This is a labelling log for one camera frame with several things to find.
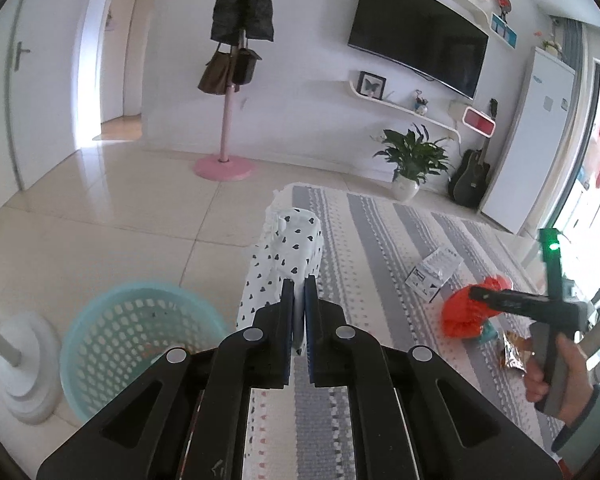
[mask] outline tile floor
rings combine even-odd
[[[140,131],[138,118],[116,120],[103,138],[133,139]],[[248,246],[257,241],[274,190],[306,182],[390,197],[385,183],[269,162],[257,162],[248,180],[218,184],[190,170],[199,156],[107,141],[17,193],[0,209],[0,322],[36,310],[62,335],[90,299],[111,287],[161,280],[201,294],[233,326]],[[413,203],[477,218],[427,191]],[[17,422],[0,402],[0,438],[32,477],[77,427],[64,401],[34,427]]]

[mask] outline basket rim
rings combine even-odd
[[[80,407],[80,404],[75,397],[74,392],[70,388],[71,377],[69,372],[69,363],[68,360],[69,350],[73,349],[75,345],[67,345],[68,341],[82,341],[82,337],[78,338],[78,335],[81,332],[86,332],[88,328],[97,321],[97,319],[102,315],[102,310],[98,309],[98,307],[107,303],[110,298],[113,296],[119,295],[124,292],[132,292],[136,290],[158,290],[161,292],[166,292],[168,294],[174,294],[178,296],[188,297],[189,301],[193,303],[200,304],[205,307],[209,315],[209,321],[218,329],[218,332],[224,332],[226,335],[229,335],[229,329],[222,318],[222,315],[216,310],[216,308],[211,305],[207,300],[197,295],[195,292],[191,292],[190,290],[186,290],[181,288],[180,286],[173,285],[173,283],[165,283],[165,282],[131,282],[125,283],[124,285],[116,286],[103,294],[100,294],[93,298],[75,317],[72,321],[69,330],[64,334],[62,338],[62,347],[60,350],[60,383],[62,385],[62,392],[66,397],[67,403],[69,407],[74,411],[74,413],[80,418],[81,421],[87,422],[93,416],[87,413]]]

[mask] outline framed butterfly picture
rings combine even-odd
[[[384,85],[386,79],[376,74],[369,72],[360,72],[360,78],[358,78],[358,87],[356,92],[360,95],[372,97],[373,99],[382,100],[382,94],[384,93]]]

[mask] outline sleeve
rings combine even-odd
[[[564,460],[569,471],[576,473],[592,457],[600,445],[600,386],[574,424],[562,431],[552,445],[552,451]]]

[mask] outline brown handbag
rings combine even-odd
[[[211,61],[206,64],[198,88],[205,94],[224,95],[230,72],[231,53],[220,52],[220,43],[218,43]]]

